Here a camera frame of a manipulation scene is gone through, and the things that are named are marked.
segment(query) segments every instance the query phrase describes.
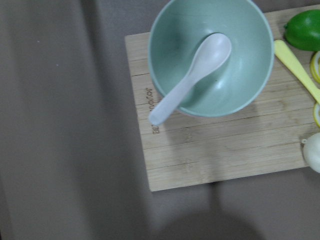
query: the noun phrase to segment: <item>bowl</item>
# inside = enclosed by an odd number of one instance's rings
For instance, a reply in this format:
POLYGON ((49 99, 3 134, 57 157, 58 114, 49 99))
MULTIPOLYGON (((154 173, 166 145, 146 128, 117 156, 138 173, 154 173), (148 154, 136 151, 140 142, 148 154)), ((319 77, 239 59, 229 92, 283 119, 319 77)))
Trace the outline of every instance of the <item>bowl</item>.
POLYGON ((148 66, 164 97, 187 73, 201 42, 212 33, 228 36, 224 66, 200 80, 178 107, 186 115, 221 117, 250 104, 273 68, 273 35, 250 0, 172 0, 156 17, 149 37, 148 66))

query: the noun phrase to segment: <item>spoon handle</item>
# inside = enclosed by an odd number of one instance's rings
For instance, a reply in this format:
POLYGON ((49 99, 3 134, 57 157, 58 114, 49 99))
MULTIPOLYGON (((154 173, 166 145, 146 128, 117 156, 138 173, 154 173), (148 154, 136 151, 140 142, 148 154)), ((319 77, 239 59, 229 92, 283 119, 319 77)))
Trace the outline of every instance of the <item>spoon handle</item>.
POLYGON ((186 75, 152 110, 149 115, 149 121, 154 126, 161 125, 179 106, 190 89, 197 81, 190 79, 186 75))
POLYGON ((314 84, 294 53, 282 40, 274 41, 274 53, 280 61, 300 80, 314 99, 320 104, 320 89, 314 84))

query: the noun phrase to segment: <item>wood grain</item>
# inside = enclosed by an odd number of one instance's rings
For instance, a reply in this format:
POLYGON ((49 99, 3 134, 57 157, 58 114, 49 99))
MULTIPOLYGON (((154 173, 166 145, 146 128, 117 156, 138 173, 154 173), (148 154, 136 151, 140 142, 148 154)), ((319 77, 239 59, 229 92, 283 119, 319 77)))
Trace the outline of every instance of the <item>wood grain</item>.
MULTIPOLYGON (((274 39, 294 15, 320 5, 265 13, 274 39)), ((145 166, 151 191, 192 186, 306 167, 301 140, 319 132, 314 99, 275 58, 271 77, 249 106, 234 114, 190 117, 174 112, 152 126, 150 110, 161 100, 148 69, 149 33, 125 37, 145 166)), ((292 48, 306 71, 312 52, 292 48)))

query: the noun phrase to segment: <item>lemon slice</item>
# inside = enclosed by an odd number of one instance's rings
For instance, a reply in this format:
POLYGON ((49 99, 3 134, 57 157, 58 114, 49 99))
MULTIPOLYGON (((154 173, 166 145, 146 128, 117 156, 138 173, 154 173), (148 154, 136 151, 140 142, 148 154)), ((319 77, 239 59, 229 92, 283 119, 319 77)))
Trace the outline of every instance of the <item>lemon slice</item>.
POLYGON ((313 78, 320 83, 320 51, 317 51, 312 57, 310 70, 313 78))
POLYGON ((320 105, 319 103, 316 103, 313 107, 313 118, 315 123, 320 128, 320 105))

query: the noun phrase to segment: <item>green vegetable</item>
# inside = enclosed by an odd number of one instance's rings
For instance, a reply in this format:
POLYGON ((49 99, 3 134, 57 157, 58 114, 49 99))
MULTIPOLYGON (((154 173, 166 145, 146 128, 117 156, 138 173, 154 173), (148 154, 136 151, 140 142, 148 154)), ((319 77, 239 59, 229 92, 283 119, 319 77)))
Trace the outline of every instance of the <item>green vegetable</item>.
POLYGON ((300 50, 320 51, 320 10, 308 10, 295 15, 284 26, 284 37, 300 50))

